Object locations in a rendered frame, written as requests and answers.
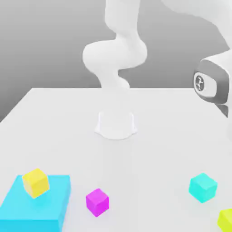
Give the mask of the small magenta cube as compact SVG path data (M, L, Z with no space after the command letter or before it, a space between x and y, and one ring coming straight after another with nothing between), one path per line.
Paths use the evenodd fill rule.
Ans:
M95 217L98 217L109 209L109 197L97 188L86 196L86 206Z

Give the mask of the small yellow cube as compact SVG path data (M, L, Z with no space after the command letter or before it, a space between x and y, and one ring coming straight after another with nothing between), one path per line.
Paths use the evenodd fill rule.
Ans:
M36 168L22 176L25 191L32 197L37 198L49 190L48 176Z

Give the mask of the small turquoise cube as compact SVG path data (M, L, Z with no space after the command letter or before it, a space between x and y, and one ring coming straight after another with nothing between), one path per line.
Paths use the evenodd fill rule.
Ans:
M201 173L190 180L188 192L200 203L212 199L218 187L218 183L205 173Z

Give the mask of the small lime cube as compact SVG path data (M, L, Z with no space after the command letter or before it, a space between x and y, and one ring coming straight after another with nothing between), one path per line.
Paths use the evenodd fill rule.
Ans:
M222 232L232 232L232 208L220 212L217 224Z

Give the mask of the large cyan box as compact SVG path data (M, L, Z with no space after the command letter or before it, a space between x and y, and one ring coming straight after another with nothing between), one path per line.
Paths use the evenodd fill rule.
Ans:
M18 175L0 206L0 232L62 232L71 192L69 175L49 175L49 191L33 199Z

